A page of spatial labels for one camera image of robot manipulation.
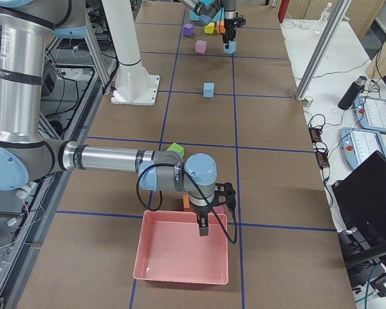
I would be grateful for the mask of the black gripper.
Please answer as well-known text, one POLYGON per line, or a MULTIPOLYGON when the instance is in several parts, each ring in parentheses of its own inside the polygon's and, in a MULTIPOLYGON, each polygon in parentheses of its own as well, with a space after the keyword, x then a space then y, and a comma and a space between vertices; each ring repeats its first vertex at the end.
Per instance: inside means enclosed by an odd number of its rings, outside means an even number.
POLYGON ((223 44, 225 48, 229 48, 229 36, 230 34, 230 40, 235 41, 236 36, 236 26, 237 26, 237 18, 231 18, 231 19, 224 19, 224 25, 225 25, 225 33, 223 34, 223 44))
POLYGON ((208 206, 200 206, 190 202, 190 209, 196 214, 198 226, 199 226, 199 235, 201 237, 208 236, 208 215, 212 214, 212 209, 208 206))

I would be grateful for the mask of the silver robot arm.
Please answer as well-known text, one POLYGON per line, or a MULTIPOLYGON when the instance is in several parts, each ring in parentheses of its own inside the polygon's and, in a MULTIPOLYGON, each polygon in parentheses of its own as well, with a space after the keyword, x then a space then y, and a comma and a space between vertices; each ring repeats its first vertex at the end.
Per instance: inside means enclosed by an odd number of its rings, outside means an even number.
POLYGON ((65 29, 85 35, 83 1, 0 1, 0 191, 51 173, 97 169, 136 173, 138 190, 186 192, 208 234, 216 195, 216 163, 203 153, 148 151, 44 139, 38 132, 46 38, 65 29))
POLYGON ((192 10, 199 21, 207 25, 220 10, 224 10, 224 28, 223 43, 225 48, 229 49, 230 43, 234 42, 236 29, 245 25, 246 19, 239 16, 236 11, 235 0, 213 0, 208 5, 202 1, 181 0, 189 10, 192 10))

